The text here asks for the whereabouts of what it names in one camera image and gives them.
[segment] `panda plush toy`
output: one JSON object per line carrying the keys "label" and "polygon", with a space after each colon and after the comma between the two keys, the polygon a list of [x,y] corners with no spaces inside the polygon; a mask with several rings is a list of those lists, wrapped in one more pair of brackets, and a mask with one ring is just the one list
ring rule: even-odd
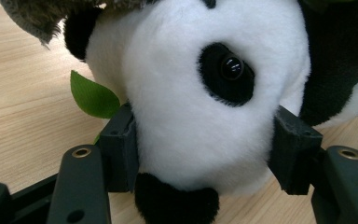
{"label": "panda plush toy", "polygon": [[358,116],[358,2],[7,2],[44,44],[65,18],[69,51],[131,103],[147,223],[211,223],[219,195],[263,186],[279,105],[312,126]]}

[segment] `black plastic eye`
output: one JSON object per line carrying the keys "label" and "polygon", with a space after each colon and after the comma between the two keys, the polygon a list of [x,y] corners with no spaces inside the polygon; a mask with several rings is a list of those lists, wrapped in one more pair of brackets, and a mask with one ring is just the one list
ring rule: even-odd
{"label": "black plastic eye", "polygon": [[200,54],[200,75],[210,95],[229,106],[241,106],[252,99],[255,72],[225,45],[213,43]]}
{"label": "black plastic eye", "polygon": [[227,80],[237,80],[243,74],[243,61],[234,54],[229,54],[224,58],[220,67],[220,75]]}

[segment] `metal screw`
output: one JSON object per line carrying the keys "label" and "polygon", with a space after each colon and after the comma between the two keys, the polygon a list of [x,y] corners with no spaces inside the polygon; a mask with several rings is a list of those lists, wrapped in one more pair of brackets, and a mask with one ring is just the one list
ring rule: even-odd
{"label": "metal screw", "polygon": [[340,156],[345,157],[345,158],[347,158],[349,160],[358,161],[358,153],[355,152],[355,151],[343,148],[343,149],[340,149],[338,151],[338,153],[339,153]]}
{"label": "metal screw", "polygon": [[72,153],[72,156],[75,157],[75,158],[85,158],[87,157],[89,154],[91,153],[91,150],[86,148],[86,147],[82,147],[82,148],[79,148],[77,150],[75,150],[73,153]]}

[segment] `black plastic bracket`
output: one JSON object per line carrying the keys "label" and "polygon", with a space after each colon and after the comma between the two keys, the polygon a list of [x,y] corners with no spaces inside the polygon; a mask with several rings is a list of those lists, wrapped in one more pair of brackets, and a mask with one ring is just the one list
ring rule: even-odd
{"label": "black plastic bracket", "polygon": [[133,191],[139,162],[136,122],[130,104],[124,104],[110,119],[96,146],[107,159],[109,192]]}
{"label": "black plastic bracket", "polygon": [[48,224],[111,223],[103,156],[96,146],[68,150],[62,157]]}
{"label": "black plastic bracket", "polygon": [[315,187],[312,195],[318,224],[358,223],[358,150],[350,147],[328,148],[323,168],[327,180],[324,185],[330,186],[330,190],[326,192]]}
{"label": "black plastic bracket", "polygon": [[0,224],[46,223],[56,175],[10,196],[0,184]]}
{"label": "black plastic bracket", "polygon": [[320,133],[280,106],[275,116],[268,167],[286,193],[308,194],[311,163],[321,150],[322,138]]}

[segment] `green leaf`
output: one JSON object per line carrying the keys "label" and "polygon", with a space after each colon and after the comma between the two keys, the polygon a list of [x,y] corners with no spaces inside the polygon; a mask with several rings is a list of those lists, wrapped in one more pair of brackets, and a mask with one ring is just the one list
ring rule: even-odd
{"label": "green leaf", "polygon": [[93,117],[110,119],[120,107],[112,91],[74,70],[71,71],[71,92],[80,109]]}
{"label": "green leaf", "polygon": [[94,138],[93,145],[97,144],[97,142],[100,140],[101,133],[98,133],[98,135]]}

